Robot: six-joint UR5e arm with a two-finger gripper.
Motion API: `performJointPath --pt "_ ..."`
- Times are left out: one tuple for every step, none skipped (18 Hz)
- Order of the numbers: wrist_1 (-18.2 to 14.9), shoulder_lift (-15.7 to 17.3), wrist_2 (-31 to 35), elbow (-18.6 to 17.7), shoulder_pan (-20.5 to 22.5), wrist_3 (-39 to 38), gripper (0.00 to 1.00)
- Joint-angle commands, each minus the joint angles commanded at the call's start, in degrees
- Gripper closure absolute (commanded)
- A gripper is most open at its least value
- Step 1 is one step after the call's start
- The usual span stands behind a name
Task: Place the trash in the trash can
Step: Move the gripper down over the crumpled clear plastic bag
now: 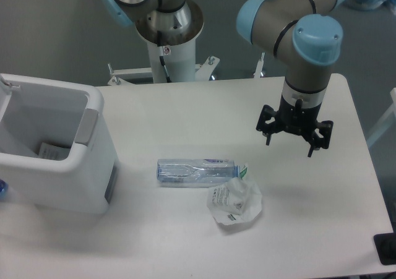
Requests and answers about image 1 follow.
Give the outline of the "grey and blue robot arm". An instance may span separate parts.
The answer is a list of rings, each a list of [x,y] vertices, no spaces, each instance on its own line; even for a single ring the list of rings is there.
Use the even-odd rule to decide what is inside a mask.
[[[344,0],[247,0],[236,29],[250,44],[286,64],[280,105],[263,107],[256,129],[267,139],[287,132],[301,136],[311,150],[327,149],[332,121],[317,116],[343,39],[341,25],[329,12]],[[153,81],[196,79],[194,46],[204,19],[192,0],[102,0],[114,20],[134,25],[146,41]]]

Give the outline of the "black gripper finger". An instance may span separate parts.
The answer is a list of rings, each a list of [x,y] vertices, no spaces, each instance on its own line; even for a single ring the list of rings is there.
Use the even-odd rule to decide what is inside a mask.
[[[282,122],[278,111],[275,111],[269,105],[264,105],[259,115],[256,130],[266,138],[265,144],[270,145],[272,135],[282,131]]]
[[[310,144],[308,157],[312,157],[313,151],[328,149],[334,126],[333,121],[315,121],[312,126],[305,130],[304,139]]]

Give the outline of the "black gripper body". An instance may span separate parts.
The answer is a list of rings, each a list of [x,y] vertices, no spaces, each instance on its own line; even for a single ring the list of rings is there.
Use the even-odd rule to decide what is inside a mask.
[[[296,107],[296,101],[289,104],[284,97],[280,99],[280,106],[275,116],[275,133],[311,134],[312,131],[321,135],[317,128],[317,116],[322,104],[313,108]]]

